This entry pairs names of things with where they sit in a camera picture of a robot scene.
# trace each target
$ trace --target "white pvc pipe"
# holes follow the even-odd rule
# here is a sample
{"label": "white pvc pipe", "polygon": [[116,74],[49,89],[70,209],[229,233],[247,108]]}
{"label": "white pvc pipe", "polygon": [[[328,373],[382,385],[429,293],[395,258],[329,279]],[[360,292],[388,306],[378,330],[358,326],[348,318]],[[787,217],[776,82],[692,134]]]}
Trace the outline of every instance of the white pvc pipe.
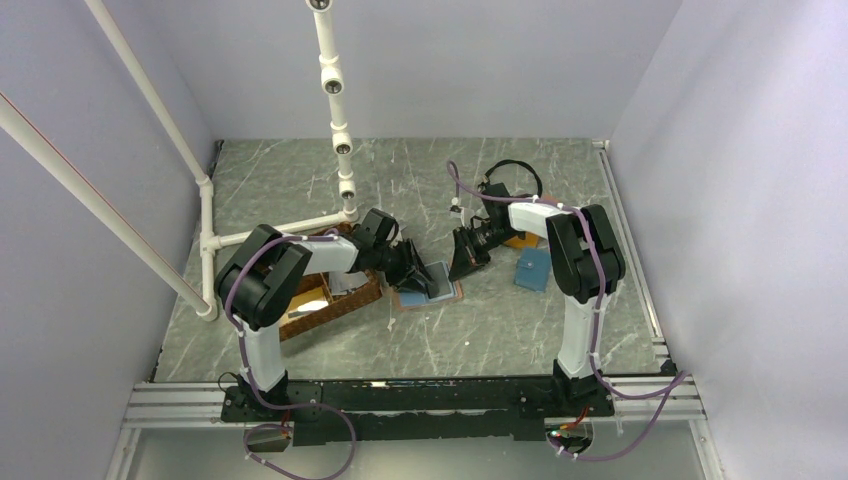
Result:
{"label": "white pvc pipe", "polygon": [[333,123],[330,124],[330,128],[333,132],[340,132],[347,130],[347,118],[345,118],[344,114],[344,105],[342,104],[342,96],[339,95],[329,95],[330,97],[330,118],[333,120]]}
{"label": "white pvc pipe", "polygon": [[156,250],[136,231],[127,220],[89,183],[85,177],[65,158],[50,141],[0,93],[0,127],[3,128],[38,163],[50,172],[56,180],[68,189],[91,213],[109,230],[121,239],[130,250],[147,264],[177,294],[191,305],[198,315],[207,315],[212,306],[159,255]]}
{"label": "white pvc pipe", "polygon": [[328,62],[332,62],[334,58],[339,56],[339,52],[336,50],[336,40],[333,37],[331,9],[332,6],[323,12],[314,12],[315,30],[318,32],[318,48],[321,50],[321,56]]}
{"label": "white pvc pipe", "polygon": [[[338,139],[347,138],[347,143],[350,144],[351,142],[349,141],[347,117],[342,102],[344,77],[339,63],[339,52],[336,50],[336,42],[333,37],[332,6],[333,3],[330,3],[330,6],[323,11],[316,11],[313,8],[313,17],[315,18],[315,30],[318,33],[318,48],[321,51],[318,56],[318,61],[321,64],[321,86],[330,102],[330,118],[332,119],[330,129],[333,135],[333,148],[339,162],[339,195],[341,195],[344,204],[342,211],[348,218],[355,220],[358,218],[358,214],[355,199],[356,184],[353,181],[353,168],[350,162],[352,152],[341,153],[337,149]],[[341,90],[338,92],[328,91],[327,84],[330,81],[338,82],[341,85]]]}
{"label": "white pvc pipe", "polygon": [[215,236],[212,226],[212,197],[215,188],[208,177],[200,185],[200,278],[203,291],[203,301],[212,305],[209,314],[202,318],[211,322],[218,318],[218,302],[215,299],[215,249],[210,248],[209,242]]}
{"label": "white pvc pipe", "polygon": [[[339,212],[323,217],[310,218],[309,220],[301,220],[299,222],[287,223],[285,225],[277,225],[274,227],[274,229],[285,233],[297,233],[302,232],[304,230],[314,230],[316,228],[338,225],[341,222],[348,222],[351,220],[352,219],[345,215],[344,212]],[[209,245],[211,248],[215,249],[229,247],[230,245],[238,245],[240,243],[244,243],[244,241],[247,240],[247,237],[249,235],[250,232],[242,232],[233,235],[214,237],[210,240]]]}
{"label": "white pvc pipe", "polygon": [[156,93],[156,89],[153,88],[153,84],[150,83],[150,79],[141,67],[141,63],[139,63],[138,58],[136,58],[130,45],[127,43],[127,39],[124,38],[124,35],[115,23],[115,19],[109,14],[109,10],[106,9],[106,6],[103,5],[101,0],[85,0],[85,4],[88,5],[97,23],[100,24],[100,28],[103,29],[103,33],[106,34],[106,38],[109,39],[118,56],[121,57],[133,80],[138,85],[139,90],[141,90],[141,94],[144,95],[147,103],[150,104],[150,108],[153,109],[153,113],[156,114],[156,118],[159,119],[162,127],[165,128],[168,136],[171,137],[171,141],[174,142],[183,161],[188,166],[188,169],[191,170],[191,174],[194,175],[194,181],[200,185],[208,180],[206,172],[203,171],[203,167],[200,166],[197,158],[195,158],[191,149],[188,147],[188,143],[186,143],[185,138],[183,138],[182,133],[177,128],[177,124],[174,123],[174,119],[171,118],[171,114],[168,113],[168,109],[165,107],[162,99],[159,98],[159,94]]}

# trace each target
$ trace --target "black mounting plate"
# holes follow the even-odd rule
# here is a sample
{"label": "black mounting plate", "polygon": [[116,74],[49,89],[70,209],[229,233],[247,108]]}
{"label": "black mounting plate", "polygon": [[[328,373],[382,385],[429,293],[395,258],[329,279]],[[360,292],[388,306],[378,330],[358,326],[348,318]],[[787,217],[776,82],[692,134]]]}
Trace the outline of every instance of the black mounting plate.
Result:
{"label": "black mounting plate", "polygon": [[[321,401],[321,386],[315,382],[292,382],[286,389],[290,403],[312,403]],[[297,422],[315,422],[321,410],[315,408],[299,408],[291,410],[292,420]],[[284,410],[268,410],[251,408],[238,386],[227,388],[224,395],[224,406],[221,409],[221,421],[224,423],[255,423],[277,422],[282,420]]]}
{"label": "black mounting plate", "polygon": [[[573,405],[563,401],[561,396],[553,394],[553,387],[550,375],[327,380],[291,381],[288,394],[291,403],[316,399],[346,412],[359,412],[348,416],[361,439],[511,435],[515,440],[540,440],[544,438],[545,418],[577,417],[587,406],[586,398]],[[227,389],[221,420],[255,423],[282,418],[281,411],[251,410],[243,404],[237,405],[240,395],[238,387]],[[605,396],[592,399],[589,406],[591,417],[614,414],[612,401]],[[482,413],[469,415],[445,410]],[[294,410],[292,419],[295,445],[322,445],[349,437],[344,423],[332,412],[316,408]]]}

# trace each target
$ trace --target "woven basket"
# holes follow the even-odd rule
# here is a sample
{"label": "woven basket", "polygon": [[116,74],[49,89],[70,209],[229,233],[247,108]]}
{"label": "woven basket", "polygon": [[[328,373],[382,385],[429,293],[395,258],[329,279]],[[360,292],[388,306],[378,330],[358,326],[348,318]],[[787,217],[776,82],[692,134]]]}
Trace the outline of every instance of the woven basket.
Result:
{"label": "woven basket", "polygon": [[[340,233],[350,233],[352,230],[349,223],[342,223],[334,228],[336,228]],[[328,286],[328,277],[326,273],[316,273],[303,277],[297,289],[298,295],[320,287],[324,290],[324,297],[328,298],[330,303],[321,310],[302,317],[297,317],[280,325],[280,340],[282,341],[292,338],[307,330],[323,325],[330,320],[339,318],[346,313],[356,310],[357,308],[362,308],[369,303],[379,300],[380,297],[383,296],[383,292],[380,289],[379,278],[377,278],[377,275],[371,270],[366,270],[365,276],[368,277],[367,283],[357,288],[352,293],[340,297],[330,295],[330,288]]]}

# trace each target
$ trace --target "blue book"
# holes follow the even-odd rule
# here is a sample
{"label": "blue book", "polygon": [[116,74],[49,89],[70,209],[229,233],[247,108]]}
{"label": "blue book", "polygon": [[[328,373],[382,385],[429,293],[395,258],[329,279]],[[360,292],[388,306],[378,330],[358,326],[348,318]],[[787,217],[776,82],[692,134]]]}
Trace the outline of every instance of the blue book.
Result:
{"label": "blue book", "polygon": [[551,254],[547,250],[525,247],[515,267],[515,284],[535,292],[544,292],[551,273]]}

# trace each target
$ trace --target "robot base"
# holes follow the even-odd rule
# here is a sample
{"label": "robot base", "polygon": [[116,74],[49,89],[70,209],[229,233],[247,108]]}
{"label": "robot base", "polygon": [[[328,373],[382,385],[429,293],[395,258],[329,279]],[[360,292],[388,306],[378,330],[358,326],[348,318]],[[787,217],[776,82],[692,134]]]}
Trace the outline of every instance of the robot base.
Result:
{"label": "robot base", "polygon": [[[289,382],[288,374],[277,386],[265,392],[263,398],[273,405],[315,403],[321,401],[321,387],[312,382]],[[239,377],[238,385],[227,388],[221,420],[225,423],[272,422],[283,418],[285,410],[263,407],[247,382]],[[291,410],[295,422],[314,422],[321,411],[318,408]]]}
{"label": "robot base", "polygon": [[612,396],[594,375],[568,378],[556,360],[551,388],[556,402],[562,405],[563,409],[574,411],[576,408],[579,412],[589,407],[589,416],[593,417],[611,416],[615,413]]}
{"label": "robot base", "polygon": [[[550,375],[382,378],[288,382],[285,391],[288,403],[315,400],[344,410],[357,437],[368,440],[512,436],[536,441],[544,440],[545,418],[577,417],[587,405],[594,409],[589,417],[614,414],[603,388],[600,396],[578,396],[569,402],[563,401],[560,390],[551,389],[556,382]],[[244,391],[227,389],[223,422],[282,418],[284,412],[265,409]],[[347,441],[350,435],[336,415],[317,408],[293,410],[292,419],[295,445]]]}

